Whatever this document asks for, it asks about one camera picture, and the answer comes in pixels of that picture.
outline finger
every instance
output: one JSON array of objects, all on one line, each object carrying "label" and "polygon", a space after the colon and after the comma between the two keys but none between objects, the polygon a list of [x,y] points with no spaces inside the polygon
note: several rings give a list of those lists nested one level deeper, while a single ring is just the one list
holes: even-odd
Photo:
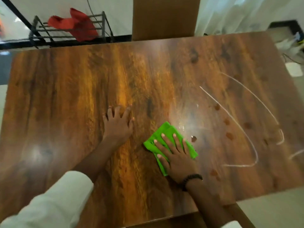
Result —
[{"label": "finger", "polygon": [[177,138],[176,134],[173,134],[173,139],[175,141],[176,149],[182,153],[184,150],[183,150],[181,143],[179,142],[179,139]]},{"label": "finger", "polygon": [[108,119],[107,119],[105,113],[102,114],[102,119],[103,119],[103,123],[107,123],[108,122]]},{"label": "finger", "polygon": [[120,117],[120,114],[119,114],[120,108],[121,108],[121,105],[118,105],[118,106],[115,108],[114,118]]},{"label": "finger", "polygon": [[126,108],[126,110],[124,111],[124,114],[123,114],[123,117],[122,118],[124,118],[124,119],[128,119],[128,117],[129,117],[129,115],[130,115],[130,112],[131,112],[131,106],[132,105],[129,105],[127,108]]},{"label": "finger", "polygon": [[134,121],[135,121],[134,118],[132,118],[132,119],[129,121],[129,130],[130,130],[131,133],[133,133]]},{"label": "finger", "polygon": [[173,145],[173,143],[169,140],[169,138],[167,138],[167,136],[165,136],[165,134],[161,134],[163,140],[165,141],[165,143],[168,145],[169,149],[171,150],[171,152],[173,154],[178,154],[179,151],[176,149],[175,145]]},{"label": "finger", "polygon": [[113,118],[113,111],[112,111],[112,107],[109,106],[109,109],[108,109],[108,119],[110,120],[111,118]]},{"label": "finger", "polygon": [[170,157],[172,155],[172,153],[170,153],[169,150],[167,150],[166,147],[164,147],[162,144],[160,144],[156,139],[154,140],[154,145],[156,145],[156,147],[169,159],[170,161]]},{"label": "finger", "polygon": [[170,170],[170,165],[169,165],[168,161],[160,154],[158,154],[157,157],[158,157],[159,161],[161,162],[161,164],[163,165],[163,167],[165,168],[165,170],[168,172]]},{"label": "finger", "polygon": [[190,153],[189,153],[189,148],[188,148],[188,145],[186,143],[186,140],[183,138],[183,147],[184,147],[184,152],[186,155],[190,156]]}]

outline white curtain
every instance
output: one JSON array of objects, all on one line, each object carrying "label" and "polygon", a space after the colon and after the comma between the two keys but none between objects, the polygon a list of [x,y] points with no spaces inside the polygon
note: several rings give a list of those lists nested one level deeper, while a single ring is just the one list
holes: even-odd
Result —
[{"label": "white curtain", "polygon": [[201,0],[196,36],[266,30],[295,0]]}]

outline black pole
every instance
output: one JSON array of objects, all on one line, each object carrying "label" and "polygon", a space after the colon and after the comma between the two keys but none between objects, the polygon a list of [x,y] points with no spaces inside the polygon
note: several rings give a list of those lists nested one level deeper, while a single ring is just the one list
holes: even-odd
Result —
[{"label": "black pole", "polygon": [[[29,21],[19,12],[19,10],[13,5],[10,0],[2,0],[6,6],[31,30],[32,25]],[[33,32],[37,37],[41,37],[40,33],[37,31]]]}]

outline white sleeve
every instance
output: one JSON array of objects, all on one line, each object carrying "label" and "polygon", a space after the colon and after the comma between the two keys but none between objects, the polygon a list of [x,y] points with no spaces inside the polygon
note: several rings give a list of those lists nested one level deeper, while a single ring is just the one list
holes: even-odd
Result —
[{"label": "white sleeve", "polygon": [[238,221],[231,221],[223,225],[222,228],[242,228]]},{"label": "white sleeve", "polygon": [[0,228],[75,227],[93,186],[85,174],[68,171],[17,215],[6,218]]}]

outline wooden table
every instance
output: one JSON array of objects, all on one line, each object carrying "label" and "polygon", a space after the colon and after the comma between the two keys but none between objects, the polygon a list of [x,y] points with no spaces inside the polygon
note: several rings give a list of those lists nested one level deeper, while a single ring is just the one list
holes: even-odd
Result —
[{"label": "wooden table", "polygon": [[[255,93],[276,116],[230,75]],[[209,97],[212,95],[242,130]],[[304,183],[304,107],[266,33],[30,50],[13,61],[0,141],[0,216],[17,213],[101,141],[102,113],[133,104],[135,129],[95,183],[79,227],[122,227],[197,210],[142,143],[169,121],[199,153],[222,203]]]}]

